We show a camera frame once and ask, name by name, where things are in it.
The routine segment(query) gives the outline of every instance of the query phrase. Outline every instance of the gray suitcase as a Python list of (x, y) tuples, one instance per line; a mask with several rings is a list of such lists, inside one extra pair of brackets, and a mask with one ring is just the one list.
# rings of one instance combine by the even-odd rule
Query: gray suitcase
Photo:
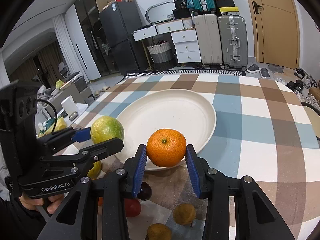
[(218, 17), (214, 14), (203, 14), (194, 17), (198, 36), (201, 61), (203, 64), (222, 64), (222, 51)]
[(233, 67), (245, 71), (248, 64), (248, 39), (244, 18), (220, 16), (218, 22), (225, 69)]

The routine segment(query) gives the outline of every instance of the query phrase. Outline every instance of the wooden door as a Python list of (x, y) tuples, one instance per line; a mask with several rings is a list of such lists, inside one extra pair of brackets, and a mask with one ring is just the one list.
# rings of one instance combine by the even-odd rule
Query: wooden door
[(258, 62), (298, 66), (298, 16), (293, 0), (249, 0)]

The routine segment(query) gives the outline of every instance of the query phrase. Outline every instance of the door lock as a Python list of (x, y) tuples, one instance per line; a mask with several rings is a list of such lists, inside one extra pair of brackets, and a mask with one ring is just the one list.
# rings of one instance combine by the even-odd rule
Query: door lock
[(258, 8), (263, 8), (262, 5), (258, 5), (257, 2), (253, 2), (254, 10), (256, 11), (256, 14), (259, 14)]

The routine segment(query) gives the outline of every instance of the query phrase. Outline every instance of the black and white rug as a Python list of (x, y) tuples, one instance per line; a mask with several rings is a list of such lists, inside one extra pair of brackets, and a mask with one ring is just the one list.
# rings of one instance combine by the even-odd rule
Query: black and white rug
[(245, 71), (242, 70), (213, 70), (213, 69), (173, 69), (166, 71), (157, 71), (156, 73), (152, 71), (141, 71), (141, 72), (128, 72), (127, 75), (122, 79), (143, 77), (143, 76), (153, 76), (153, 75), (167, 75), (167, 74), (223, 74), (232, 76), (246, 76)]

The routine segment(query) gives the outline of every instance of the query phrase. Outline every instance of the paper towel roll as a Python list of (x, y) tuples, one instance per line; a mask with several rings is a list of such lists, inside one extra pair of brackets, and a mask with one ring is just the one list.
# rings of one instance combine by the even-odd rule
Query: paper towel roll
[(80, 112), (79, 108), (76, 106), (73, 101), (72, 96), (68, 96), (65, 100), (61, 102), (63, 109), (67, 112), (68, 115), (71, 115), (73, 112)]

